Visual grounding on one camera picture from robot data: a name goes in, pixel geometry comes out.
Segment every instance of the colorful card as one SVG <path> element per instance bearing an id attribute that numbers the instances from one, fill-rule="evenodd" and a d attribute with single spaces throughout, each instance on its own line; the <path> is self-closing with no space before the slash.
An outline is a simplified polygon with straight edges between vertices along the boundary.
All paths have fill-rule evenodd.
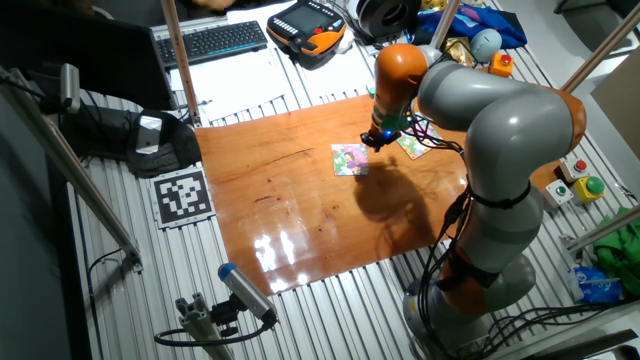
<path id="1" fill-rule="evenodd" d="M 424 122 L 421 122 L 420 125 L 424 127 L 426 123 L 427 122 L 424 121 Z M 429 128 L 427 129 L 427 134 L 440 139 L 440 135 L 438 135 L 436 130 L 431 126 L 431 124 L 429 124 Z M 420 156 L 426 154 L 429 150 L 431 150 L 431 148 L 428 148 L 420 144 L 418 140 L 416 140 L 416 138 L 414 138 L 413 136 L 407 136 L 405 134 L 402 134 L 402 136 L 398 138 L 398 140 L 396 141 L 398 142 L 398 144 L 400 144 L 400 146 L 407 153 L 407 155 L 409 155 L 411 160 L 415 160 Z M 431 142 L 427 141 L 425 142 L 425 144 L 430 145 Z"/>
<path id="2" fill-rule="evenodd" d="M 367 175 L 369 158 L 364 144 L 333 144 L 333 173 L 335 175 Z"/>

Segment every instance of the white paper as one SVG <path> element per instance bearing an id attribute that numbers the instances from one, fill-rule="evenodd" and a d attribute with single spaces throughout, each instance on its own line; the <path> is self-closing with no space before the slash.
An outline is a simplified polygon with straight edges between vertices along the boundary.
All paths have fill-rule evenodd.
<path id="1" fill-rule="evenodd" d="M 260 24 L 260 29 L 264 31 L 264 36 L 267 38 L 267 47 L 275 48 L 276 44 L 271 40 L 269 34 L 267 34 L 267 21 L 273 15 L 285 10 L 296 1 L 287 1 L 281 4 L 273 4 L 269 6 L 262 6 L 251 10 L 233 10 L 227 13 L 227 21 L 229 24 L 239 24 L 247 21 L 257 21 Z"/>
<path id="2" fill-rule="evenodd" d="M 198 102 L 209 120 L 262 105 L 284 95 L 287 80 L 276 71 L 270 50 L 262 50 L 189 67 Z M 180 72 L 171 70 L 172 90 L 184 90 Z"/>
<path id="3" fill-rule="evenodd" d="M 344 54 L 335 54 L 318 69 L 302 69 L 302 76 L 309 96 L 312 98 L 354 89 L 362 91 L 361 95 L 364 95 L 369 87 L 375 85 L 371 72 L 362 63 L 362 55 L 356 46 L 352 46 Z"/>

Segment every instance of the wooden board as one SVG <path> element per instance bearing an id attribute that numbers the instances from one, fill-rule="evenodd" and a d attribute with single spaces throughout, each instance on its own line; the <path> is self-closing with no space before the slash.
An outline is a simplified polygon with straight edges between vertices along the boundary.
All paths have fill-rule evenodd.
<path id="1" fill-rule="evenodd" d="M 367 96 L 217 128 L 196 129 L 229 261 L 266 294 L 434 242 L 466 185 L 453 151 L 411 160 L 394 143 L 368 150 L 367 176 L 334 176 L 331 144 L 358 144 Z M 464 133 L 438 129 L 464 144 Z M 551 163 L 532 177 L 544 187 Z"/>

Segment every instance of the robotic arm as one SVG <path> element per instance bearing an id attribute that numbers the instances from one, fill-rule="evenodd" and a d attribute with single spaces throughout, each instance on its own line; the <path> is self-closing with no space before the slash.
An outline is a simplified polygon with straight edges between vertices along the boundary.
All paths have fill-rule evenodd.
<path id="1" fill-rule="evenodd" d="M 418 316 L 418 294 L 404 300 L 405 319 L 419 339 L 427 339 L 428 327 L 455 349 L 481 336 L 480 316 L 515 303 L 535 285 L 522 251 L 538 233 L 543 208 L 529 177 L 578 145 L 584 107 L 561 91 L 446 61 L 428 46 L 383 49 L 375 74 L 372 125 L 361 137 L 376 152 L 415 120 L 410 106 L 443 129 L 467 132 L 471 207 L 441 281 L 426 294 L 430 324 Z"/>

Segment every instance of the green object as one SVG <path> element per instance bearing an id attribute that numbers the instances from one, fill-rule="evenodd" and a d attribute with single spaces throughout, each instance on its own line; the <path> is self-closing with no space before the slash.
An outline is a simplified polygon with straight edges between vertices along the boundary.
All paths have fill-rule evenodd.
<path id="1" fill-rule="evenodd" d="M 373 114 L 381 120 L 380 130 L 382 131 L 402 131 L 409 127 L 405 116 L 391 116 L 383 114 L 377 106 L 373 107 Z"/>
<path id="2" fill-rule="evenodd" d="M 602 194 L 604 191 L 604 183 L 600 178 L 589 176 L 587 179 L 587 190 L 594 194 Z"/>
<path id="3" fill-rule="evenodd" d="M 616 216 L 622 216 L 628 211 L 629 209 L 620 207 Z M 607 216 L 600 222 L 600 226 L 610 221 L 611 218 Z M 640 296 L 639 229 L 640 220 L 603 237 L 596 241 L 593 246 L 594 252 L 598 257 L 598 266 L 609 277 L 619 277 L 625 292 L 633 296 Z"/>

